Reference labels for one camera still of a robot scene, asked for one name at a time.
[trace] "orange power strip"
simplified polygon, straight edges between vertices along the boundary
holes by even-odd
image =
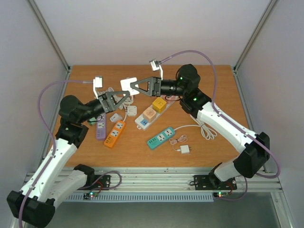
[[[111,133],[106,138],[104,145],[109,148],[113,148],[118,138],[123,133],[124,128],[125,128],[125,122],[121,120],[117,121],[115,126],[111,130]]]

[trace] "wooden tabletop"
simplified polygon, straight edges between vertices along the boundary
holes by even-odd
[[[163,66],[164,78],[174,79],[175,73],[180,66]],[[210,66],[196,66],[201,77],[199,88],[202,92],[212,97],[214,76]],[[238,89],[230,66],[217,66],[218,92],[216,103],[228,115],[247,126],[244,110],[239,98]],[[73,66],[70,79],[72,80],[93,80],[95,76],[104,77],[104,90],[112,87],[120,91],[120,80],[127,77],[137,77],[138,80],[150,76],[159,76],[153,72],[150,66]],[[75,95],[81,102],[86,103],[94,99],[92,84],[69,83],[65,95]],[[191,147],[190,154],[181,154],[174,151],[169,142],[165,142],[155,150],[150,150],[147,141],[171,126],[173,128],[195,124],[186,114],[179,102],[175,102],[162,116],[157,119],[146,131],[136,128],[135,119],[155,100],[155,97],[148,97],[143,94],[135,96],[134,104],[137,106],[137,116],[127,117],[126,129],[119,138],[113,149],[104,146],[103,141],[96,139],[96,125],[89,126],[89,131],[80,148],[66,163],[66,166],[85,164],[96,167],[213,167],[220,162],[226,162],[237,156],[233,146],[218,135],[215,140],[207,141],[202,137],[200,128],[185,127],[176,131],[174,138],[186,134],[188,141],[178,143],[188,144]],[[118,110],[124,117],[124,110]],[[107,133],[113,128],[114,123],[110,117],[114,113],[107,114]],[[59,127],[59,118],[55,132]]]

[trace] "white robotic arm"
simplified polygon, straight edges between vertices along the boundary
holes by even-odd
[[[153,63],[156,66],[160,64],[156,60]],[[148,83],[147,90],[138,86],[145,82]],[[196,68],[188,64],[178,70],[176,80],[149,77],[133,82],[130,86],[148,96],[179,96],[180,105],[186,113],[213,127],[236,148],[240,153],[238,157],[218,164],[209,173],[209,180],[214,189],[217,189],[221,182],[236,176],[253,177],[270,157],[255,141],[269,148],[269,137],[265,133],[256,134],[245,128],[220,110],[216,104],[213,106],[211,98],[199,90],[199,82],[200,76]]]
[[[101,80],[94,82],[94,91],[98,87],[102,87]],[[113,95],[124,97],[116,102]],[[53,186],[55,178],[86,136],[88,128],[82,123],[102,113],[116,110],[129,96],[129,91],[118,91],[106,92],[87,104],[81,103],[72,95],[61,100],[61,121],[56,134],[56,150],[50,149],[33,177],[19,192],[11,191],[8,195],[7,202],[14,217],[20,217],[37,228],[44,228],[53,218],[55,209],[72,192],[94,182],[94,169],[80,164],[67,178]]]
[[[218,111],[240,128],[242,128],[246,133],[250,134],[252,137],[256,137],[256,133],[251,131],[244,126],[240,125],[226,113],[219,109],[217,105],[215,105]],[[252,140],[224,120],[221,116],[219,116],[213,109],[211,102],[207,102],[203,105],[202,110],[198,111],[198,117],[200,121],[203,121],[214,128],[218,133],[220,133],[225,139],[227,139],[233,147],[237,150],[237,152],[242,153],[247,144],[251,144]],[[220,181],[227,181],[230,178],[240,176],[241,174],[236,170],[233,161],[236,158],[227,161],[225,163],[220,164],[215,170],[214,174]]]

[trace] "yellow block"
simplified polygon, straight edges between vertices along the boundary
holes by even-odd
[[[165,110],[165,108],[167,107],[167,102],[164,99],[157,97],[155,99],[155,101],[153,101],[152,107],[158,113],[162,113]]]

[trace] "white power strip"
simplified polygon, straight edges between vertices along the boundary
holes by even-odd
[[[149,123],[147,120],[144,119],[143,114],[141,114],[140,116],[138,116],[135,120],[135,123],[137,124],[137,128],[138,129],[143,129],[144,131],[148,129],[148,127],[151,126],[152,123],[154,123],[155,120],[158,119],[158,117],[161,116],[161,114],[163,114],[174,102],[167,104],[167,107],[165,108],[165,110],[163,110],[162,113],[158,113],[156,112],[156,118]]]

